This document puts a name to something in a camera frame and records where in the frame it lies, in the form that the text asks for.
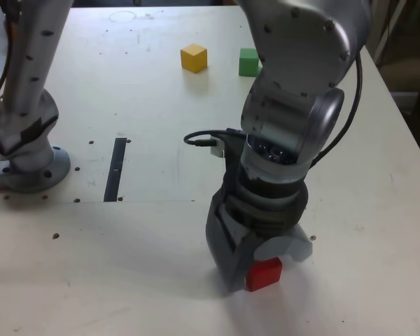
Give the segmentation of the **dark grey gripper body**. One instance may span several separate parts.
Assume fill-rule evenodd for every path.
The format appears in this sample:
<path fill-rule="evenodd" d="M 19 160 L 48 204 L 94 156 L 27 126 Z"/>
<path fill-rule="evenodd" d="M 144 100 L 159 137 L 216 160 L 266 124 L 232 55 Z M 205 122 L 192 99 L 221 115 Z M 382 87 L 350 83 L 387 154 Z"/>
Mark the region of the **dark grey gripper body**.
<path fill-rule="evenodd" d="M 230 219 L 234 221 L 230 231 L 238 241 L 250 232 L 263 239 L 279 237 L 298 224 L 302 214 L 302 207 L 292 206 L 289 209 L 270 211 L 256 207 L 230 206 Z"/>

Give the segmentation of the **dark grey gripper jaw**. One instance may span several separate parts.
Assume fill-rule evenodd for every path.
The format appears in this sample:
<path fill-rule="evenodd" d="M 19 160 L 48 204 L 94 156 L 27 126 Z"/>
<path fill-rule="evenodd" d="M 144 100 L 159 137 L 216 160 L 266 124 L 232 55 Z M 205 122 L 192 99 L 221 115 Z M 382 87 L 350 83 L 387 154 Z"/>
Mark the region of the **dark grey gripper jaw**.
<path fill-rule="evenodd" d="M 265 240 L 228 214 L 220 190 L 212 197 L 205 234 L 226 290 L 233 293 L 244 289 L 245 277 L 254 264 L 254 253 Z"/>

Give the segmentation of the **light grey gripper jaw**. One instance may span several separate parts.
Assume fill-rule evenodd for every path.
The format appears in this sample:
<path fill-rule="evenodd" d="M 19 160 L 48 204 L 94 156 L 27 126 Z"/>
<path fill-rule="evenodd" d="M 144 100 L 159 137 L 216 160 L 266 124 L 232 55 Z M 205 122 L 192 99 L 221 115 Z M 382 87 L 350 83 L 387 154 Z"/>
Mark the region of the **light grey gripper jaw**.
<path fill-rule="evenodd" d="M 308 259 L 313 253 L 313 244 L 301 226 L 294 226 L 283 236 L 268 239 L 254 252 L 255 261 L 266 261 L 281 256 L 290 256 L 295 262 Z"/>

